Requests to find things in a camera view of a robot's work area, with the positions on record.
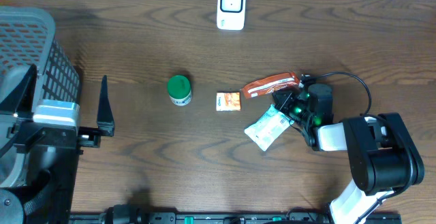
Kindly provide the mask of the small orange sachet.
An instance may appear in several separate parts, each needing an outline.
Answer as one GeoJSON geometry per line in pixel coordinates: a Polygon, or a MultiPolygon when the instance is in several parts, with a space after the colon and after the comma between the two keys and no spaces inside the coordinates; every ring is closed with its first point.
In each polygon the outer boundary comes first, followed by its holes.
{"type": "Polygon", "coordinates": [[[231,112],[240,111],[240,93],[217,93],[216,94],[216,111],[218,112],[231,112]]]}

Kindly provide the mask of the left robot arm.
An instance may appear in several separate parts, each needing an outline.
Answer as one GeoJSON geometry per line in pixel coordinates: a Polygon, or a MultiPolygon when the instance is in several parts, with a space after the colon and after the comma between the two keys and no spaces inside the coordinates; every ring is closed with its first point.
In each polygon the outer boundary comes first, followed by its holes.
{"type": "Polygon", "coordinates": [[[43,99],[33,108],[37,67],[1,82],[1,222],[69,223],[79,157],[114,135],[108,79],[97,127],[80,126],[79,105],[43,99]]]}

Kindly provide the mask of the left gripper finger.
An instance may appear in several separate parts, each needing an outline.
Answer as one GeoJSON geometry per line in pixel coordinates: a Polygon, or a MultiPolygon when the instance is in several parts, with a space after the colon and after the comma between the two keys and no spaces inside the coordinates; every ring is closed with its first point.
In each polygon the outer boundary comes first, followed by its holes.
{"type": "Polygon", "coordinates": [[[102,78],[97,111],[97,126],[103,136],[114,136],[115,123],[108,98],[107,76],[103,76],[102,78]]]}
{"type": "Polygon", "coordinates": [[[37,80],[37,67],[31,65],[17,86],[1,102],[2,114],[30,113],[37,80]]]}

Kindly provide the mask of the orange snack bar wrapper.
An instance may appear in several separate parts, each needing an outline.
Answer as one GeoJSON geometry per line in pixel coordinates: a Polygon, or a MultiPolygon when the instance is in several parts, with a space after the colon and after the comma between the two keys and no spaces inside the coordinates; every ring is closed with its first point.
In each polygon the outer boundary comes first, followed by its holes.
{"type": "Polygon", "coordinates": [[[282,89],[298,88],[300,79],[294,72],[276,74],[246,84],[240,91],[246,99],[274,93],[282,89]]]}

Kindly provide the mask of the green lid jar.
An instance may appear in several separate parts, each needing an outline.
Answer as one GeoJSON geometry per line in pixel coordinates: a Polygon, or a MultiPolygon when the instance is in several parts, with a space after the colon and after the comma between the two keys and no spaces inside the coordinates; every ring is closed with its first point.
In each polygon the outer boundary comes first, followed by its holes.
{"type": "Polygon", "coordinates": [[[167,83],[167,91],[172,103],[176,106],[186,106],[191,101],[191,84],[185,76],[172,76],[167,83]]]}

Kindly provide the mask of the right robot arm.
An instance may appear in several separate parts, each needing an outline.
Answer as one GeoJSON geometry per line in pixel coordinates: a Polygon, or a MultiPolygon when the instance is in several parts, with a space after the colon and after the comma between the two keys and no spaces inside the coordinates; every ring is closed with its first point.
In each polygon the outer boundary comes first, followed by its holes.
{"type": "Polygon", "coordinates": [[[384,201],[424,178],[422,158],[397,113],[333,121],[332,88],[310,84],[272,94],[275,107],[298,126],[314,151],[345,151],[352,180],[328,205],[329,223],[365,223],[384,201]]]}

